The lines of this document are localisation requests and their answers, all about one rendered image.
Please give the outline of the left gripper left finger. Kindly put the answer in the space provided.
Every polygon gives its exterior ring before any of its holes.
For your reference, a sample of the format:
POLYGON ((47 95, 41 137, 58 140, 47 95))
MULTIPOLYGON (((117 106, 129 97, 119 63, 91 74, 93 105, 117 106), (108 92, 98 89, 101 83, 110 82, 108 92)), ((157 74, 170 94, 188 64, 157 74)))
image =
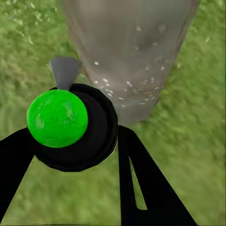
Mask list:
POLYGON ((26 129, 0 141, 0 222, 34 156, 26 129))

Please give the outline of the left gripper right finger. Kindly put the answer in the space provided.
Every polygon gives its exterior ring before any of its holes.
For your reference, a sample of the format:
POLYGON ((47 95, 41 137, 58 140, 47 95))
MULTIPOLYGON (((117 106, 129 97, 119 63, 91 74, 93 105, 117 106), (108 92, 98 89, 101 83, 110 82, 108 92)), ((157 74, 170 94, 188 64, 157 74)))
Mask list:
POLYGON ((119 125, 117 144, 121 226, 197 226, 136 133, 119 125), (147 210, 137 208, 129 157, 147 210))

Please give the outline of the pesticide atomizer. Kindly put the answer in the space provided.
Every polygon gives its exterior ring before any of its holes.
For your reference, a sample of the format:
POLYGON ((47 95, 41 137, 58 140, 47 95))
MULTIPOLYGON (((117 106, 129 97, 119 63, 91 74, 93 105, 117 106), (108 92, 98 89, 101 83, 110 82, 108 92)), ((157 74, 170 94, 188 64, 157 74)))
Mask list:
POLYGON ((118 140, 118 116, 101 92, 75 82, 81 62, 52 57, 49 67, 57 87, 40 94, 27 113, 29 145, 50 168, 80 172, 105 161, 118 140))

